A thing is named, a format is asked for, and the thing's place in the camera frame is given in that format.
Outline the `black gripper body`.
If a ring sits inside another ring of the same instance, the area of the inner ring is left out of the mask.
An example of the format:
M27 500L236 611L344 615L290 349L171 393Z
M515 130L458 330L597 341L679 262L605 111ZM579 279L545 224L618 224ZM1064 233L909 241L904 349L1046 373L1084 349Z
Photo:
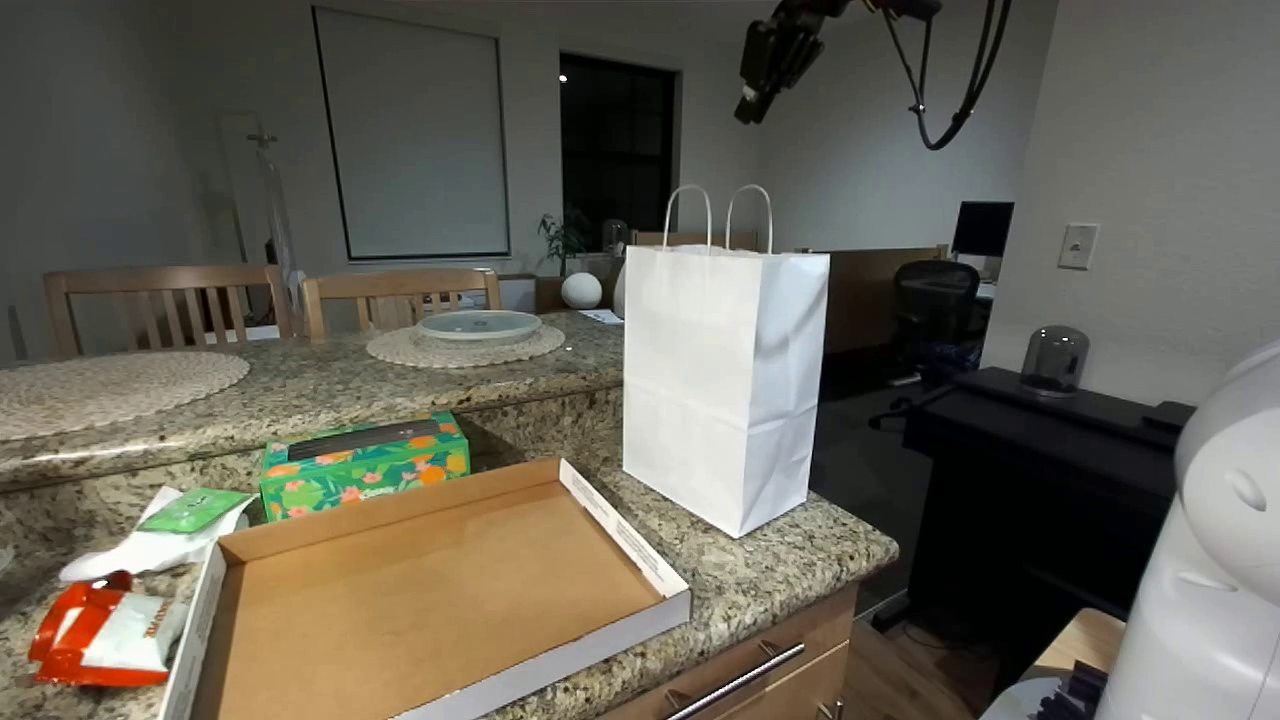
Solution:
M753 21L744 37L739 81L753 90L794 82L823 52L818 28L839 21L849 0L780 0L769 21Z

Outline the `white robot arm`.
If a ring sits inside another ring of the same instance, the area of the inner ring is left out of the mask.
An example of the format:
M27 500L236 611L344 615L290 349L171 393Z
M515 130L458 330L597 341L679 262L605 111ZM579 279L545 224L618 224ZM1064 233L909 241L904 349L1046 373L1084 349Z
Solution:
M1280 0L1054 0L985 353L1193 407L1101 720L1280 720Z

